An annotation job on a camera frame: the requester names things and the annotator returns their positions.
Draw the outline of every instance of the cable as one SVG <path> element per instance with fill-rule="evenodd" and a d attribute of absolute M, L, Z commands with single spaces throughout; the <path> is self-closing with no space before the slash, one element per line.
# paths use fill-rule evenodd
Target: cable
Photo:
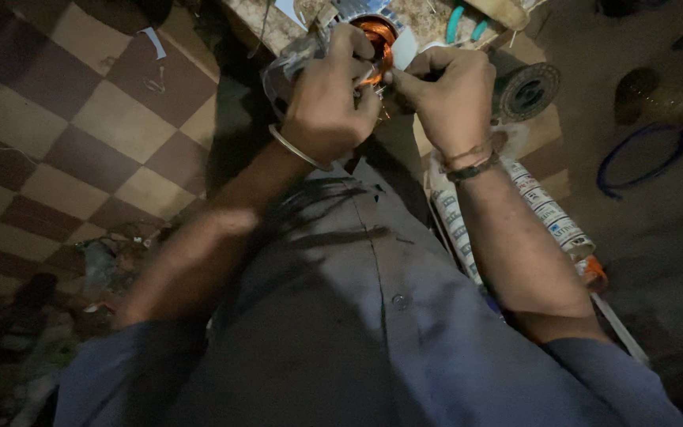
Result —
<path fill-rule="evenodd" d="M 378 18 L 372 18 L 369 21 L 361 18 L 352 23 L 352 25 L 365 32 L 368 40 L 370 40 L 370 44 L 374 45 L 375 60 L 380 62 L 377 67 L 378 72 L 363 80 L 360 85 L 380 83 L 384 73 L 391 70 L 394 66 L 394 56 L 392 55 L 392 45 L 394 40 L 396 40 L 394 31 L 392 27 L 380 22 Z"/>
<path fill-rule="evenodd" d="M 666 159 L 665 162 L 663 162 L 657 168 L 650 170 L 648 173 L 638 178 L 635 178 L 631 181 L 623 182 L 621 184 L 609 184 L 607 182 L 605 175 L 608 171 L 608 166 L 610 166 L 610 163 L 615 158 L 615 155 L 618 154 L 619 151 L 623 149 L 623 147 L 626 147 L 626 145 L 631 141 L 662 131 L 678 131 L 679 133 L 676 151 L 674 151 L 673 154 L 671 154 L 671 156 L 668 159 Z M 670 165 L 672 165 L 674 162 L 676 162 L 676 160 L 679 159 L 679 157 L 681 157 L 681 155 L 683 155 L 683 128 L 679 128 L 678 126 L 673 125 L 651 123 L 639 129 L 638 131 L 635 131 L 634 133 L 630 134 L 624 141 L 621 141 L 620 144 L 615 146 L 615 148 L 613 148 L 613 150 L 605 157 L 605 159 L 602 160 L 600 168 L 597 170 L 597 188 L 599 188 L 602 191 L 602 193 L 608 196 L 609 198 L 621 200 L 623 199 L 623 197 L 621 195 L 616 194 L 612 190 L 630 189 L 631 187 L 635 186 L 636 184 L 639 184 L 642 181 L 646 181 L 648 179 L 662 175 Z"/>

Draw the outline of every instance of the wristband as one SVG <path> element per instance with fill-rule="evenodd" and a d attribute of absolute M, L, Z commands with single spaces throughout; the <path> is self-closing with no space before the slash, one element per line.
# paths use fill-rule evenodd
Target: wristband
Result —
<path fill-rule="evenodd" d="M 473 178 L 481 172 L 484 172 L 490 167 L 496 165 L 498 161 L 499 155 L 497 154 L 497 151 L 492 151 L 492 155 L 489 156 L 489 159 L 486 159 L 477 165 L 471 165 L 462 169 L 453 170 L 447 174 L 447 179 L 450 180 L 450 182 L 458 183 L 465 179 Z"/>

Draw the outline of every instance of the copper wire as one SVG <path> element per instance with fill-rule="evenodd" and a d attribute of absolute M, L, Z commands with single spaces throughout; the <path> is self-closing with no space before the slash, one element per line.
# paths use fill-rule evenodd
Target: copper wire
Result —
<path fill-rule="evenodd" d="M 374 45 L 375 50 L 374 68 L 376 72 L 363 80 L 360 86 L 380 83 L 384 73 L 394 66 L 394 57 L 392 56 L 392 44 L 394 44 L 396 39 L 394 31 L 390 25 L 384 24 L 376 17 L 363 17 L 352 23 L 352 25 L 359 27 L 365 32 L 368 40 L 370 40 L 370 44 Z"/>

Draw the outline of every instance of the wire spool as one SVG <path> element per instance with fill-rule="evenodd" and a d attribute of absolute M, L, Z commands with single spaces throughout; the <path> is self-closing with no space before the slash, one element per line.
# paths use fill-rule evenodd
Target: wire spool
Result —
<path fill-rule="evenodd" d="M 492 117 L 504 122 L 524 121 L 544 111 L 560 89 L 560 72 L 546 62 L 528 65 L 496 51 L 489 57 L 497 70 Z"/>
<path fill-rule="evenodd" d="M 385 20 L 375 16 L 365 16 L 352 21 L 352 25 L 360 28 L 374 45 L 375 72 L 363 80 L 360 85 L 378 84 L 383 80 L 384 73 L 394 66 L 392 45 L 397 39 L 394 28 Z"/>

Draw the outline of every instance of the grey shirt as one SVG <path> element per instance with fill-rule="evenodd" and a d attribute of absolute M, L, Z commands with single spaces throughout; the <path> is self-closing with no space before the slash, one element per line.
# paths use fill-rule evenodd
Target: grey shirt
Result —
<path fill-rule="evenodd" d="M 148 322 L 85 344 L 55 424 L 683 425 L 618 347 L 506 325 L 364 161 L 270 217 L 207 332 Z"/>

